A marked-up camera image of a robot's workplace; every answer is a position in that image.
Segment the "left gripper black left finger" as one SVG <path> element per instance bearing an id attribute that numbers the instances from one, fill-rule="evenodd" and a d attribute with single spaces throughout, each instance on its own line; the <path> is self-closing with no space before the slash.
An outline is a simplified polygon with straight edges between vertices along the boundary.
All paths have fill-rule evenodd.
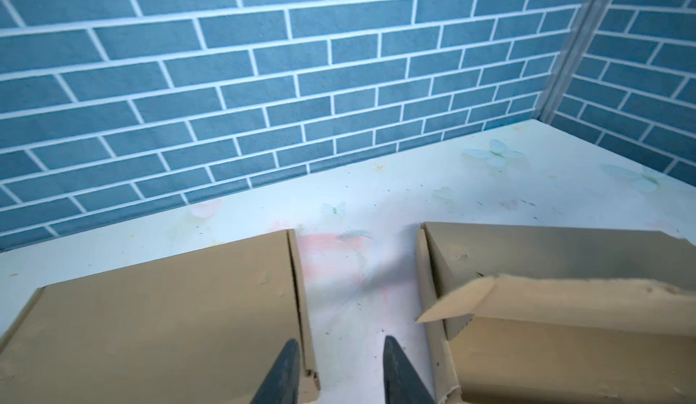
<path id="1" fill-rule="evenodd" d="M 257 390 L 251 404 L 297 404 L 301 353 L 295 339 L 288 340 Z"/>

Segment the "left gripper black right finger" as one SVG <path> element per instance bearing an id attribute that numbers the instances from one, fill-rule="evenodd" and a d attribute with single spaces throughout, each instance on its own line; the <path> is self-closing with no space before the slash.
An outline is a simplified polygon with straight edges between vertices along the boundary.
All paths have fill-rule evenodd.
<path id="1" fill-rule="evenodd" d="M 382 369 L 386 404 L 435 403 L 402 346 L 391 335 L 385 337 Z"/>

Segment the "brown cardboard box stack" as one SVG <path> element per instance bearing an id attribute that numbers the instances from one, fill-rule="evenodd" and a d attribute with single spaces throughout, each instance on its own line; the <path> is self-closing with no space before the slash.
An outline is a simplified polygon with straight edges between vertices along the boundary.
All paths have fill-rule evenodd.
<path id="1" fill-rule="evenodd" d="M 662 232 L 416 232 L 440 403 L 692 403 L 695 247 Z"/>

